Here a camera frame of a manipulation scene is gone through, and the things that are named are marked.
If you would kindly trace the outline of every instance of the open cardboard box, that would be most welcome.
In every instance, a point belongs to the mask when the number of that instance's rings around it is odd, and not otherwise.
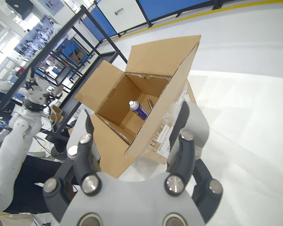
[[[76,99],[95,111],[91,119],[103,172],[117,178],[140,154],[165,164],[157,147],[148,146],[185,86],[195,102],[187,76],[199,40],[186,36],[132,46],[125,72],[103,61],[78,91]],[[145,121],[129,109],[131,100],[150,111]]]

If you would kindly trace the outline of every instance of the joyson logo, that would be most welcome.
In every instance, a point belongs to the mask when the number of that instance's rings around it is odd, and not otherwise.
[[[115,11],[114,13],[115,13],[115,15],[119,15],[119,14],[121,14],[121,12],[123,12],[123,11],[124,11],[124,9],[123,9],[123,8],[120,8],[119,10]]]

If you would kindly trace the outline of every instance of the black cloth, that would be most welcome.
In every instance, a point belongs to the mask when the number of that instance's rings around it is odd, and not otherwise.
[[[4,212],[12,214],[49,212],[42,187],[35,183],[44,184],[55,175],[61,164],[27,155],[14,184],[12,202]]]

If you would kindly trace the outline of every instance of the humanoid robot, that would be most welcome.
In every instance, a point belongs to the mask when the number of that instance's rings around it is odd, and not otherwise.
[[[9,82],[0,83],[0,96],[12,87]],[[18,176],[22,163],[28,153],[33,137],[42,127],[43,109],[58,98],[63,86],[48,92],[38,86],[34,71],[28,71],[24,88],[18,93],[25,96],[23,105],[18,113],[12,116],[6,130],[0,134],[0,212],[4,211],[13,198],[13,185]]]

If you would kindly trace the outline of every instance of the spray can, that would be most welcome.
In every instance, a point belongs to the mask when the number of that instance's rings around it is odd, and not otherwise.
[[[137,114],[138,117],[143,120],[147,118],[149,112],[138,101],[130,101],[129,106],[130,110]]]

